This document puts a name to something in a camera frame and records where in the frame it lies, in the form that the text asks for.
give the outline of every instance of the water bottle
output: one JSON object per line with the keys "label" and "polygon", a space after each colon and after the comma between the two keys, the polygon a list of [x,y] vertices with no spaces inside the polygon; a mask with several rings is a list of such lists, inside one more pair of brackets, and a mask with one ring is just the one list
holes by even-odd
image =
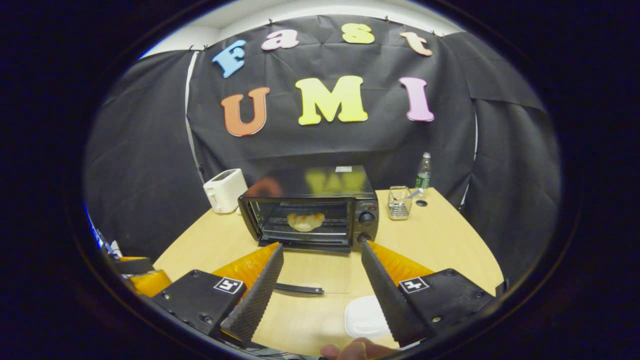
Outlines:
{"label": "water bottle", "polygon": [[422,155],[422,161],[420,162],[420,167],[418,168],[418,177],[415,180],[415,187],[420,189],[420,193],[418,197],[424,196],[424,190],[429,188],[429,184],[431,183],[431,154],[425,152]]}

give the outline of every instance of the hand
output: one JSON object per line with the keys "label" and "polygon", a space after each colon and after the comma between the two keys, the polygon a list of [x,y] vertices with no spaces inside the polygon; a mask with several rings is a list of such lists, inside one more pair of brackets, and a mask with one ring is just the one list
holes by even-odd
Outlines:
{"label": "hand", "polygon": [[340,350],[335,345],[325,345],[320,354],[329,360],[368,360],[377,359],[400,350],[373,343],[367,338],[357,338]]}

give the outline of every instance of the bread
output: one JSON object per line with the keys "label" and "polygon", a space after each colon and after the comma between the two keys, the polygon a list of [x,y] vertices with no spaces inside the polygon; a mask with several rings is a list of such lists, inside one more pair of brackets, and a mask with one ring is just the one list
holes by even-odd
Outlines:
{"label": "bread", "polygon": [[321,227],[323,221],[323,213],[302,216],[298,216],[294,213],[287,215],[287,222],[289,223],[289,226],[293,227],[295,230],[302,231],[303,233],[307,233],[316,227]]}

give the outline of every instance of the toaster oven knob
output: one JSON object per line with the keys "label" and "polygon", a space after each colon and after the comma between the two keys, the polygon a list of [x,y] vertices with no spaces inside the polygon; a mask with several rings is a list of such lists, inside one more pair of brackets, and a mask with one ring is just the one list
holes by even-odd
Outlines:
{"label": "toaster oven knob", "polygon": [[364,227],[369,227],[373,225],[374,220],[376,219],[375,216],[373,216],[372,213],[367,213],[364,212],[362,214],[360,214],[360,217],[358,218],[358,222],[360,223],[360,225],[364,226]]}
{"label": "toaster oven knob", "polygon": [[358,235],[356,240],[358,240],[359,243],[361,243],[363,241],[371,240],[371,235],[369,235],[367,233],[362,233],[362,234]]}

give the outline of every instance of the wooden table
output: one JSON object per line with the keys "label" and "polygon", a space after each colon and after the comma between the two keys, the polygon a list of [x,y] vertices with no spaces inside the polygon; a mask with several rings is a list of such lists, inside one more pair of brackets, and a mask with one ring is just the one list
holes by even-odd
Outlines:
{"label": "wooden table", "polygon": [[[414,204],[408,220],[387,215],[388,190],[378,190],[380,224],[375,242],[433,271],[454,268],[488,293],[503,282],[500,266],[471,225],[434,188],[425,192],[426,207]],[[154,264],[176,281],[192,269],[213,272],[257,250],[242,216],[200,217]],[[350,338],[344,329],[344,309],[354,299],[374,295],[359,252],[319,254],[285,251],[278,282],[319,286],[319,297],[274,292],[252,341],[295,354],[319,356],[323,345],[343,347]],[[375,339],[397,347],[391,335]]]}

